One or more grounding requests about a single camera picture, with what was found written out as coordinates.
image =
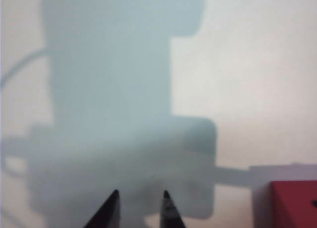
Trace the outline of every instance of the red object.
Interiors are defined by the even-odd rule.
[[[274,228],[317,228],[317,181],[273,181]]]

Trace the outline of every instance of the white surface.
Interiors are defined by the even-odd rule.
[[[204,0],[197,31],[170,39],[172,113],[212,120],[216,167],[240,172],[262,167],[253,185],[317,179],[316,167],[305,169],[317,163],[316,1]],[[45,48],[47,40],[41,0],[1,4],[3,76],[21,58]],[[49,60],[31,62],[1,90],[2,141],[25,138],[34,125],[54,127]],[[5,159],[20,176],[1,171],[2,209],[24,227],[46,227],[46,217],[30,205],[28,161]],[[216,182],[213,215],[185,222],[188,227],[251,228],[251,195],[251,188],[234,178]],[[145,220],[158,227],[157,214]],[[22,226],[3,214],[2,227]]]

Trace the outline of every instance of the black pointed tip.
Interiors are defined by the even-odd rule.
[[[166,191],[166,190],[164,191],[163,198],[170,199],[170,195],[169,195],[168,191]]]
[[[110,195],[110,197],[118,198],[119,197],[119,190],[116,189],[115,191],[113,191],[113,193]]]

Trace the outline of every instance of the white wall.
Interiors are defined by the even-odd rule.
[[[184,220],[188,227],[251,228],[256,223],[260,228],[269,224],[268,203],[265,201],[269,181],[317,179],[317,0],[125,0],[125,4],[131,4],[131,11],[125,5],[119,6],[117,15],[110,17],[111,20],[122,18],[119,22],[103,21],[106,16],[101,13],[111,12],[116,8],[111,4],[118,4],[120,0],[104,0],[108,5],[103,5],[103,0],[100,0],[96,3],[98,7],[94,8],[96,1],[1,0],[1,82],[22,58],[51,47],[51,51],[44,50],[42,55],[33,57],[1,86],[3,227],[55,227],[56,220],[69,210],[72,211],[70,221],[63,217],[60,227],[83,225],[111,189],[121,184],[125,186],[122,188],[122,199],[126,198],[123,204],[139,210],[151,227],[159,224],[158,210],[153,209],[158,204],[154,200],[159,200],[161,192],[168,189],[180,211],[187,216]],[[138,4],[134,5],[134,1],[144,4],[144,15],[140,14],[142,9],[135,10]],[[171,9],[181,10],[173,15],[174,12],[169,12]],[[140,14],[139,18],[133,15],[136,13]],[[140,29],[131,23],[136,31],[141,31],[131,33],[135,36],[133,39],[141,36],[135,41],[129,37],[117,38],[122,29],[120,24],[123,22],[127,27],[127,19],[140,20]],[[119,26],[114,29],[114,42],[106,34],[100,39],[96,37],[102,32],[99,28],[111,32],[110,26]],[[128,29],[124,28],[123,33],[129,32]],[[89,34],[92,35],[88,41],[81,41],[82,36]],[[148,37],[144,42],[140,40],[142,35]],[[100,57],[95,53],[89,55],[88,48],[96,45],[100,47],[96,50],[101,52]],[[67,59],[62,60],[64,50]],[[137,53],[133,55],[135,50],[142,52],[144,58],[139,58]],[[96,64],[88,62],[86,57],[97,61]],[[118,64],[120,59],[126,62]],[[152,65],[155,60],[158,66]],[[90,106],[82,109],[85,105],[99,102],[91,96],[92,90],[96,89],[95,93],[99,92],[96,97],[101,98],[104,91],[100,94],[100,88],[94,88],[99,80],[97,76],[91,78],[90,86],[82,84],[87,82],[85,80],[78,80],[78,84],[72,82],[97,74],[94,67],[103,64],[106,68],[115,65],[113,69],[130,67],[139,72],[139,83],[144,88],[151,86],[153,90],[154,100],[150,94],[140,94],[143,96],[141,105],[149,107],[150,113],[139,108],[137,96],[126,97],[126,104],[115,100],[119,106],[109,109],[110,119],[105,120],[111,125],[108,131],[103,128],[102,116],[95,115],[95,112],[102,114],[98,108],[114,104],[111,95],[105,96],[108,104],[99,100],[101,104],[93,107],[92,112]],[[141,69],[143,65],[154,70],[147,74],[147,70]],[[159,67],[169,68],[169,78],[156,75]],[[121,84],[125,86],[112,92],[113,97],[119,98],[120,90],[123,90],[123,95],[130,93],[127,85],[131,83],[130,77],[132,82],[136,79],[135,74],[129,76],[129,71],[123,71],[111,76],[115,79],[114,86],[102,87],[102,90],[120,87],[120,80],[116,80],[121,77]],[[54,77],[64,77],[67,81],[60,83],[62,80],[57,79],[56,82]],[[82,85],[84,89],[74,89],[69,93],[68,82],[69,88]],[[63,88],[60,92],[55,87]],[[79,99],[70,103],[67,93],[79,96]],[[167,102],[164,101],[165,93],[169,95]],[[82,103],[82,108],[77,110],[76,103]],[[123,105],[132,107],[132,119],[125,119],[126,114],[120,114]],[[63,112],[67,110],[71,119],[64,125],[63,121],[68,117]],[[168,146],[161,148],[160,140],[178,134],[178,127],[182,127],[176,123],[177,128],[170,129],[169,119],[166,119],[170,118],[166,115],[168,113],[181,118],[181,124],[183,121],[184,124],[187,121],[195,124],[196,120],[203,118],[213,123],[216,127],[215,151],[204,154],[184,150],[182,145],[178,145],[180,140],[174,138],[171,139],[172,148],[178,149],[171,152],[165,150]],[[153,119],[155,116],[164,124],[163,127]],[[80,118],[87,128],[78,129]],[[113,132],[118,131],[120,122],[125,120],[129,121],[126,130]],[[140,142],[135,142],[133,136],[136,130],[145,134],[148,126],[151,128],[153,124],[150,139],[138,137],[145,147],[155,148],[147,155],[146,150],[138,150]],[[100,134],[103,129],[107,136],[113,132],[109,141],[117,150],[110,145],[106,152],[101,149],[105,143]],[[133,145],[136,152],[118,146],[118,140],[123,140],[124,145]],[[108,164],[104,167],[102,156],[106,157],[106,163],[110,163],[109,167]],[[196,169],[199,174],[204,174],[201,181],[196,178]],[[99,174],[91,178],[94,172]],[[184,185],[186,176],[193,188]],[[70,177],[72,182],[69,184],[66,181]],[[102,181],[105,177],[110,185]],[[186,191],[182,190],[182,185],[186,186]],[[204,190],[205,185],[210,187],[209,192]],[[138,204],[131,198],[132,194],[139,194],[138,189],[148,193],[150,205]],[[207,202],[211,203],[211,207],[206,206],[203,217],[187,208],[195,203],[193,194],[198,196],[198,211],[205,209],[206,205],[199,194],[206,195]],[[85,202],[88,208],[76,211],[76,206],[80,206],[76,202]],[[145,213],[143,209],[146,208],[151,212]],[[127,209],[122,218],[128,215],[131,217],[126,223],[138,222]]]

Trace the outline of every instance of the black tip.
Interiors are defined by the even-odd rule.
[[[169,193],[166,190],[164,191],[163,198],[170,199],[170,195],[169,195]]]
[[[118,198],[119,197],[119,190],[116,189],[115,191],[113,191],[113,193],[110,195],[110,197],[112,197],[112,196]]]
[[[93,215],[84,228],[108,227],[113,219],[120,219],[120,198],[116,189]]]

